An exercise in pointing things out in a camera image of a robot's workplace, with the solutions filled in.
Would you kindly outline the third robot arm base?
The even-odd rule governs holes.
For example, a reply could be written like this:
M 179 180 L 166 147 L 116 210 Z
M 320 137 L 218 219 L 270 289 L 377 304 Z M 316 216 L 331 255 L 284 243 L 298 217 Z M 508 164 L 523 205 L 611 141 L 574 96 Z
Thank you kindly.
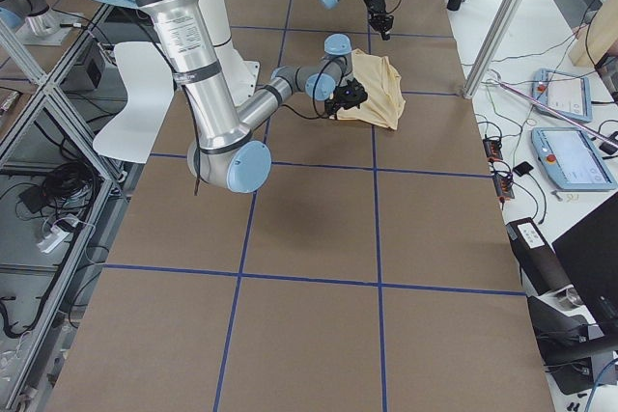
M 68 34 L 46 0 L 1 0 L 1 20 L 25 44 L 60 46 Z

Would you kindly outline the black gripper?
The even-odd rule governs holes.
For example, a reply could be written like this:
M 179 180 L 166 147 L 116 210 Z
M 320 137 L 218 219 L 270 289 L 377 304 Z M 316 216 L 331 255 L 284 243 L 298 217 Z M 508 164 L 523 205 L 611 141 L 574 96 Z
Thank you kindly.
M 356 79 L 348 79 L 345 85 L 334 89 L 332 97 L 324 101 L 324 110 L 328 117 L 336 117 L 340 109 L 350 110 L 368 99 L 368 94 L 363 85 Z
M 368 12 L 368 22 L 379 33 L 383 41 L 390 40 L 394 15 L 386 9 L 385 0 L 364 0 Z

